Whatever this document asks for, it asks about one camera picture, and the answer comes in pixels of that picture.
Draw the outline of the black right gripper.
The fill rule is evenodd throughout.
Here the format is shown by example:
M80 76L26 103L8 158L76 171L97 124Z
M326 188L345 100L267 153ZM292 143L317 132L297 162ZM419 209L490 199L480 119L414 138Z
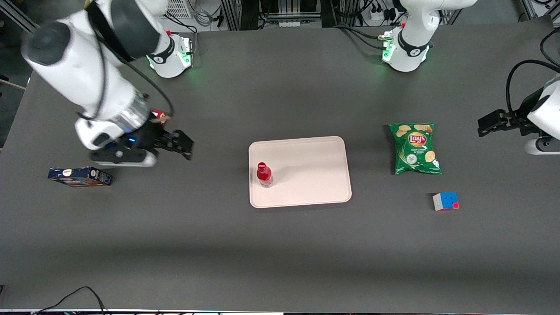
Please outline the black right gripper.
M118 149L122 151L150 151L155 147L166 151L173 149L187 160L192 160L194 141L183 131L174 130L173 135L164 130L162 124L150 120L136 131L125 133L118 138Z

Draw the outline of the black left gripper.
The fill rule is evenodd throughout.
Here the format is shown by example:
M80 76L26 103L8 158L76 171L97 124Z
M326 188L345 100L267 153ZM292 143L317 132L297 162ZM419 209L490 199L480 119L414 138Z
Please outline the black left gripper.
M521 135L529 135L537 133L543 135L543 131L532 123L528 115L540 108L543 90L526 96L521 102L519 108L514 111L516 123L512 120L511 115L506 110L494 110L493 112L478 119L478 136L484 137L496 131L510 131L518 126Z

